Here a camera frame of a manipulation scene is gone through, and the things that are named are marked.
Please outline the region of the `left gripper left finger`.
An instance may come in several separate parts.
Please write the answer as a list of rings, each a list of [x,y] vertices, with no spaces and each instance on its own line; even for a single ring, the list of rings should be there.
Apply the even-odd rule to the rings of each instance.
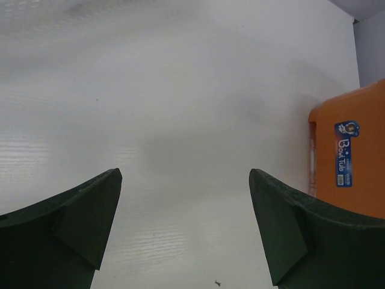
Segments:
[[[121,171],[109,169],[1,215],[1,288],[90,288],[121,189]]]

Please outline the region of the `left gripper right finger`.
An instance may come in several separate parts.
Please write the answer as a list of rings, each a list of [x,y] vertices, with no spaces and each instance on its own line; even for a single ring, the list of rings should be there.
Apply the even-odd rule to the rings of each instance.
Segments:
[[[249,188],[273,286],[383,288],[384,220],[298,191],[260,169]]]

